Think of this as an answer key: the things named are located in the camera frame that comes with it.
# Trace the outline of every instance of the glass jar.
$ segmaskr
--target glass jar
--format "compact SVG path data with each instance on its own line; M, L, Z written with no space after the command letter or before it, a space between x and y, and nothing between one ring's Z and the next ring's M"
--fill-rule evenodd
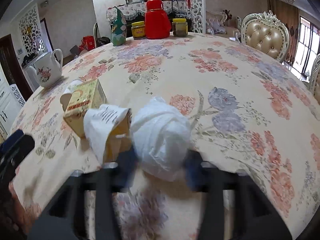
M175 37L186 37L188 35L188 23L184 18L172 20L172 31Z
M146 37L144 22L132 23L131 31L134 40L141 40Z

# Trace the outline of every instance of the floral teapot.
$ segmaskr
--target floral teapot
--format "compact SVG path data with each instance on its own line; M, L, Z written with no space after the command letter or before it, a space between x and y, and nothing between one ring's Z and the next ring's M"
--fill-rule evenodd
M59 52L60 54L60 63L54 57L56 52ZM36 81L40 86L48 88L61 78L62 61L63 54L61 49L55 49L52 53L46 52L39 56L34 62L35 68L31 65L28 67L28 69L31 69Z

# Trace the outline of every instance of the round dining table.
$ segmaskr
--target round dining table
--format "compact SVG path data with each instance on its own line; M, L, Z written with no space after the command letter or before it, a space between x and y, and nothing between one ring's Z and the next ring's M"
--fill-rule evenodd
M33 93L11 129L35 140L10 184L25 232L74 170L88 173L101 165L88 141L63 120L60 96L75 79L98 78L108 104L130 108L133 119L154 96L176 107L190 122L192 147L224 171L250 174L293 239L316 212L320 106L268 55L197 33L127 38L122 46L104 45L74 59L62 75L50 89ZM202 193L191 192L183 179L168 182L137 168L128 191L114 195L123 239L196 239L201 199ZM226 205L225 214L232 208ZM94 191L86 192L85 210L88 238L95 239Z

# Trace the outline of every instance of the teapot handle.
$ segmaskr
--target teapot handle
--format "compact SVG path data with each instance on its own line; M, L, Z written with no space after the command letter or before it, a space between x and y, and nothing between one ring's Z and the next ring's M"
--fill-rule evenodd
M63 63L63 54L62 54L62 50L61 49L55 49L52 54L51 54L51 60L52 61L55 61L55 57L54 57L54 54L56 52L59 52L60 54L60 70L62 71L62 63Z

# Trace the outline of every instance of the white plastic bag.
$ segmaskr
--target white plastic bag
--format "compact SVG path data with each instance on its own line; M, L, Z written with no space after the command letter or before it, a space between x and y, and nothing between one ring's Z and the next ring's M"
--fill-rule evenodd
M130 127L142 169L168 181L174 181L182 168L190 134L188 119L161 97L140 109Z

